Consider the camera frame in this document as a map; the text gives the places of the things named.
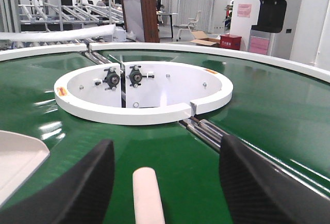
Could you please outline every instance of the red fire extinguisher box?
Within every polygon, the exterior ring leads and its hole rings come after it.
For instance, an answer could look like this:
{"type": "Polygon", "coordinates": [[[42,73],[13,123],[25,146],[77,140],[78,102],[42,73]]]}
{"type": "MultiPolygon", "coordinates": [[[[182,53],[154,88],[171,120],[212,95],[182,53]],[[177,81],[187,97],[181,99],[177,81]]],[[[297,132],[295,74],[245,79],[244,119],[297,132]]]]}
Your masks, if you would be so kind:
{"type": "Polygon", "coordinates": [[[221,35],[220,47],[223,49],[240,50],[242,37],[224,34],[221,35]]]}

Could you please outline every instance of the white cylindrical rod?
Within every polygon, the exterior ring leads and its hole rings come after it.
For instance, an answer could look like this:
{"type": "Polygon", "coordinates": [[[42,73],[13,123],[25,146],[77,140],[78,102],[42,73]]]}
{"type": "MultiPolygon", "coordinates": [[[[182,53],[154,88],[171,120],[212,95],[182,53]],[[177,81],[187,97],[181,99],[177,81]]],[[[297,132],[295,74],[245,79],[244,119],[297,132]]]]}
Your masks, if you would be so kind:
{"type": "Polygon", "coordinates": [[[136,224],[165,224],[155,170],[142,167],[133,173],[136,224]]]}

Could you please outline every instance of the white chair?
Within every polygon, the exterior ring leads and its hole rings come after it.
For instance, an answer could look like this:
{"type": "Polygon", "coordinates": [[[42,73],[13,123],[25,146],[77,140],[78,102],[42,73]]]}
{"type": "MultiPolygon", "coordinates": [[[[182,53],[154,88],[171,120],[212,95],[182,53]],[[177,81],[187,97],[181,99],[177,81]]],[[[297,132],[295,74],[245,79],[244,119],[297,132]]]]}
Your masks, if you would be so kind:
{"type": "Polygon", "coordinates": [[[202,11],[198,11],[196,14],[196,17],[194,18],[188,18],[189,22],[187,24],[181,24],[179,25],[180,29],[179,32],[177,33],[177,37],[176,37],[176,41],[179,41],[179,39],[181,39],[181,32],[186,29],[189,32],[192,32],[195,29],[196,23],[199,21],[200,19],[200,15],[201,15],[202,11]]]}

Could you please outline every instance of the paper notice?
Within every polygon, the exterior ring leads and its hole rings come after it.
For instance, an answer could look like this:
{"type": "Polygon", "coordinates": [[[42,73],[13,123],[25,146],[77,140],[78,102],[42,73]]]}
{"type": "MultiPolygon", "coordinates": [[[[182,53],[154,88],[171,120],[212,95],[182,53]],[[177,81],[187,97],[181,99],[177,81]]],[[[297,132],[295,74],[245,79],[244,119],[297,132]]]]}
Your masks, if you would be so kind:
{"type": "Polygon", "coordinates": [[[266,55],[268,52],[268,45],[269,39],[251,36],[249,52],[266,55]]]}
{"type": "Polygon", "coordinates": [[[251,4],[238,4],[237,16],[242,18],[249,18],[251,14],[251,4]]]}

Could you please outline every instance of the bolt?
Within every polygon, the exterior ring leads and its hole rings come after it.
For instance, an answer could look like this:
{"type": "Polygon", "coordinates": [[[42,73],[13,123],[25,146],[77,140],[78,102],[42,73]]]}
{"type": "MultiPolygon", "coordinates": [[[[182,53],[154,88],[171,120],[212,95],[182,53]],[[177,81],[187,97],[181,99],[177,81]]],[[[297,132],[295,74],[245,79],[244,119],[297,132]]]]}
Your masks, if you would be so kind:
{"type": "Polygon", "coordinates": [[[111,83],[116,85],[116,84],[118,84],[118,82],[119,82],[119,79],[117,77],[112,77],[111,78],[111,83]]]}
{"type": "Polygon", "coordinates": [[[140,81],[141,80],[141,75],[140,74],[136,74],[136,75],[133,76],[133,79],[135,81],[140,81]]]}

